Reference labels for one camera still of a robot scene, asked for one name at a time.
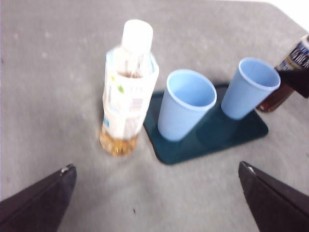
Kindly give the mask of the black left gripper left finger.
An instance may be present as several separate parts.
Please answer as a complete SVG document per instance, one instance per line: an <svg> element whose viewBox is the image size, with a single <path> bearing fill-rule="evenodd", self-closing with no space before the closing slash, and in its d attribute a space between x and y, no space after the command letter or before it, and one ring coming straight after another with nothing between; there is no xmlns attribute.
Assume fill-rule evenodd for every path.
<svg viewBox="0 0 309 232"><path fill-rule="evenodd" d="M77 171L69 164L0 202L2 232L56 232L70 204Z"/></svg>

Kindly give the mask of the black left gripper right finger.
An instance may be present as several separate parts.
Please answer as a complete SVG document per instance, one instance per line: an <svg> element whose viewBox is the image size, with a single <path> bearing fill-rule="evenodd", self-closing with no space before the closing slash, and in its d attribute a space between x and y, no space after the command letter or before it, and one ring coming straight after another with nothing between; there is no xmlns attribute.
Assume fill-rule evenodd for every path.
<svg viewBox="0 0 309 232"><path fill-rule="evenodd" d="M309 196L241 161L238 175L255 223L261 232L307 232Z"/></svg>

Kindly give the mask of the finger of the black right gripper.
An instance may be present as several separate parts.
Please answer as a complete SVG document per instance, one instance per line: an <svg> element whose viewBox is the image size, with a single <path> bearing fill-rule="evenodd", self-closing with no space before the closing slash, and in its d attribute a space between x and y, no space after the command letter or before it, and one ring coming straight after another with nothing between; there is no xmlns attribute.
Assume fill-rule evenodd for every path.
<svg viewBox="0 0 309 232"><path fill-rule="evenodd" d="M309 69L279 70L281 84L286 84L304 98L309 97Z"/></svg>

